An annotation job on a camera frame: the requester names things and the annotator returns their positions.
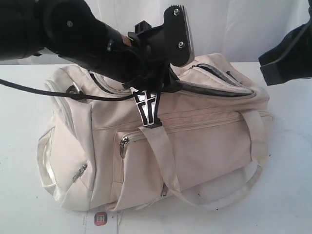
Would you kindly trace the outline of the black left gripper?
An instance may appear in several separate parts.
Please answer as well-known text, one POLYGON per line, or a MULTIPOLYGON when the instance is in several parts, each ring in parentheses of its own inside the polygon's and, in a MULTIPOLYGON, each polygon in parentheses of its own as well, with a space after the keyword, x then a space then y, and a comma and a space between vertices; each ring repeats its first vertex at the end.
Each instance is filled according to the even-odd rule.
POLYGON ((170 68, 164 37, 164 26, 152 27, 142 21, 121 41, 109 39, 106 47, 108 72, 105 76, 122 83, 124 89, 131 87, 143 127, 162 126, 158 118, 161 92, 173 92, 177 81, 170 68))

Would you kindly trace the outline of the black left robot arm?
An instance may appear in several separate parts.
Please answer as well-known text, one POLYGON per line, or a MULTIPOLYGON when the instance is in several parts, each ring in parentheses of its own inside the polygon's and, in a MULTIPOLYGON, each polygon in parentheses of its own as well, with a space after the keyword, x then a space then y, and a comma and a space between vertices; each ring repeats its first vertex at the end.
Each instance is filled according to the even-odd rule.
POLYGON ((98 20, 83 0, 3 0, 0 3, 0 59, 24 59, 47 52, 120 82, 147 128, 161 126, 161 91, 171 81, 164 25, 142 21, 124 36, 98 20))

